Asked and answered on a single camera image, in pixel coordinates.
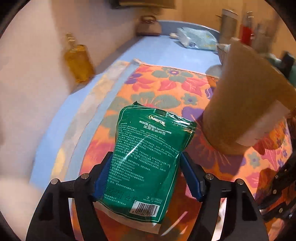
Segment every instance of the blue gripper pad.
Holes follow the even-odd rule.
[[[108,158],[106,164],[104,165],[101,174],[97,178],[95,184],[94,184],[94,192],[92,196],[96,199],[99,200],[104,197],[104,192],[106,189],[107,181],[108,181],[108,175],[111,167],[111,160],[112,160],[113,154],[110,155]]]
[[[191,195],[201,202],[204,195],[200,189],[200,181],[196,177],[189,161],[183,153],[181,153],[180,167],[186,179]]]

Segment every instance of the brand logo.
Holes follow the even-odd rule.
[[[158,123],[160,123],[160,124],[162,124],[163,126],[165,126],[165,122],[164,122],[164,121],[159,120],[159,119],[155,118],[155,117],[152,116],[152,115],[149,115],[148,118],[151,119],[151,120],[154,120],[154,121],[156,121],[156,122],[158,122]]]

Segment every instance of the red bottle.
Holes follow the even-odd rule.
[[[253,19],[252,12],[247,12],[243,18],[243,21],[240,27],[240,33],[239,33],[241,42],[248,46],[251,45],[251,35],[253,33],[252,19]]]

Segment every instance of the metal screw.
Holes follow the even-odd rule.
[[[84,173],[84,174],[81,175],[82,179],[88,179],[88,177],[89,177],[88,173]]]
[[[242,179],[238,179],[238,180],[237,180],[237,183],[240,184],[240,185],[243,185],[243,184],[244,184],[244,180],[242,180]]]
[[[209,180],[213,180],[214,179],[214,176],[211,173],[206,174],[205,177],[206,177],[206,179],[209,179]]]
[[[58,183],[58,179],[56,179],[56,178],[54,178],[54,179],[52,179],[51,181],[50,181],[50,183],[52,184],[52,185],[55,185],[55,184],[57,184]]]

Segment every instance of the cardboard tube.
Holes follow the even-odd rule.
[[[203,114],[203,132],[224,154],[243,154],[296,107],[296,90],[270,63],[238,39]]]

